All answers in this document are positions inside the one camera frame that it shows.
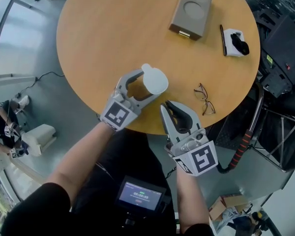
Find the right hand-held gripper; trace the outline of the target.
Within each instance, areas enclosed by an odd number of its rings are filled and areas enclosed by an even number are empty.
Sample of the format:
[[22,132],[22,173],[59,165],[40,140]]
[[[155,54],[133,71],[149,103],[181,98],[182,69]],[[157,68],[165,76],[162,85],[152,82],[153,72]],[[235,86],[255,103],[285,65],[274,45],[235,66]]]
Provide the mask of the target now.
[[[214,142],[207,138],[194,110],[167,100],[161,104],[160,113],[165,133],[171,142],[178,142],[175,145],[167,143],[165,151],[186,174],[197,177],[217,166]],[[179,142],[178,132],[193,133]]]

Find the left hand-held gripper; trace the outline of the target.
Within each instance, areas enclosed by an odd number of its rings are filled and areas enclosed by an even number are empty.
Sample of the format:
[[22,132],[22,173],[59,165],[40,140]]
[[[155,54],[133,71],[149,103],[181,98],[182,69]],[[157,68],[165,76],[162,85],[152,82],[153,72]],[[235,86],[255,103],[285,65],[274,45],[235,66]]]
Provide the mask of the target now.
[[143,97],[127,96],[128,85],[144,74],[143,70],[135,69],[120,78],[110,95],[100,121],[109,125],[114,131],[120,131],[132,123],[140,114],[141,109],[150,104],[160,94],[149,93]]

